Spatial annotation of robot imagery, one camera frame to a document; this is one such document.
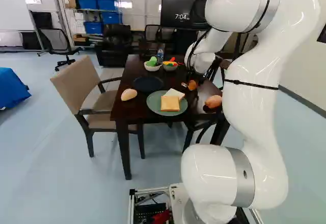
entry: dark wooden table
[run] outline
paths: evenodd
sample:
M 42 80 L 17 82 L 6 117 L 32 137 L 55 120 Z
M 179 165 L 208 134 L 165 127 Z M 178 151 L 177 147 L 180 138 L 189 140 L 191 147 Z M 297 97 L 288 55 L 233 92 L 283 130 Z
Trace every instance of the dark wooden table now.
M 177 58 L 177 61 L 183 62 L 183 59 Z M 222 92 L 212 82 L 206 80 L 197 89 L 199 98 L 194 99 L 195 92 L 190 92 L 181 85 L 182 82 L 186 82 L 186 74 L 187 71 L 184 65 L 180 65 L 178 69 L 173 72 L 166 72 L 163 68 L 156 72 L 149 72 L 145 70 L 144 61 L 140 60 L 138 55 L 129 55 L 111 112 L 111 120 L 116 121 L 118 141 L 126 180 L 131 179 L 128 125 L 187 120 L 210 120 L 216 117 L 215 112 L 207 111 L 204 108 L 204 103 L 208 97 L 212 95 L 222 95 Z M 127 88 L 132 88 L 133 81 L 140 76 L 157 76 L 164 82 L 162 90 L 174 88 L 186 93 L 185 97 L 188 101 L 188 109 L 178 116 L 160 116 L 147 107 L 146 99 L 149 94 L 141 92 L 138 92 L 138 95 L 129 101 L 121 101 L 122 92 Z M 221 128 L 215 128 L 213 134 L 215 139 L 220 130 Z

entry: beige upholstered chair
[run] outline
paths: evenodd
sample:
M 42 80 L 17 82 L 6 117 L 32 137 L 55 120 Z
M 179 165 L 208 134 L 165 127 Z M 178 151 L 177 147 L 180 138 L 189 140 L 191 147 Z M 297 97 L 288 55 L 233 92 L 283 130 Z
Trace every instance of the beige upholstered chair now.
M 121 77 L 101 81 L 89 56 L 74 62 L 50 79 L 75 115 L 86 135 L 90 157 L 94 157 L 93 134 L 97 131 L 116 131 L 116 123 L 110 121 L 117 91 L 105 91 L 103 84 L 121 80 Z M 92 90 L 98 86 L 101 94 L 92 107 L 81 109 Z M 145 158 L 143 125 L 129 125 L 129 133 L 137 134 L 142 159 Z

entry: plastic bottle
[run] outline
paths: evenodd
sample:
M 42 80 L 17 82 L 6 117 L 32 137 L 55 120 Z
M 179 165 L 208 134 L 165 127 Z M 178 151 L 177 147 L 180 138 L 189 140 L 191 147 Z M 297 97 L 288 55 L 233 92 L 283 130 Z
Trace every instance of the plastic bottle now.
M 163 58 L 164 58 L 164 52 L 163 52 L 163 49 L 159 49 L 158 51 L 157 51 L 157 61 L 159 62 L 159 63 L 162 63 L 163 62 Z

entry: monitor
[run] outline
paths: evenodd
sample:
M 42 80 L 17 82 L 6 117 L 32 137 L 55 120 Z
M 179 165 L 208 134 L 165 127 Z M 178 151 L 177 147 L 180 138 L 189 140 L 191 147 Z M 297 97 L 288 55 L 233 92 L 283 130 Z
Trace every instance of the monitor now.
M 195 0 L 162 0 L 160 25 L 176 29 L 208 29 L 209 25 L 205 20 L 190 17 L 190 11 L 194 1 Z

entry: whiteboard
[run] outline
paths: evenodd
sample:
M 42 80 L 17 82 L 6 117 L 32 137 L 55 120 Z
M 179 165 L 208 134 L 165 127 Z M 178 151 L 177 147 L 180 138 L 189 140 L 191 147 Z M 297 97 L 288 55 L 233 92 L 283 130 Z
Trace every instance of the whiteboard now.
M 0 0 L 0 11 L 0 32 L 34 30 L 25 0 Z

